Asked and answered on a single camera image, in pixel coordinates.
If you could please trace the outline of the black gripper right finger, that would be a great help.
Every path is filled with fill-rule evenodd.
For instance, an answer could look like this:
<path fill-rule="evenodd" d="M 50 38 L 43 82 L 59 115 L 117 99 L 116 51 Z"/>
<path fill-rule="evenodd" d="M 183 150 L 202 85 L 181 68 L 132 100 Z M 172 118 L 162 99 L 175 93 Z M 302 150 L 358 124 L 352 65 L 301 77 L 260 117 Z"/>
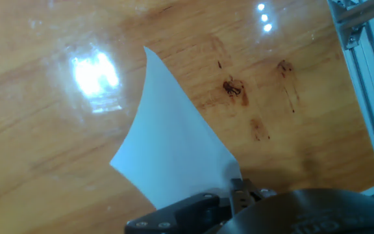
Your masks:
<path fill-rule="evenodd" d="M 246 197 L 242 198 L 242 208 L 247 208 L 260 200 L 275 195 L 274 190 L 257 188 L 249 179 L 243 180 L 243 189 L 246 193 Z"/>

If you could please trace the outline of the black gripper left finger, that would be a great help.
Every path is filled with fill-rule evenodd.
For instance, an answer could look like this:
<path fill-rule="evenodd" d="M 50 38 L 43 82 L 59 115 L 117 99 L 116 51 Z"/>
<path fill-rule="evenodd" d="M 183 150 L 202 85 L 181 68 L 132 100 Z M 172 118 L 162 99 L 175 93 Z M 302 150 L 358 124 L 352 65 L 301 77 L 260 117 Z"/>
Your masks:
<path fill-rule="evenodd" d="M 216 233 L 232 218 L 231 199 L 202 192 L 127 222 L 125 234 Z"/>

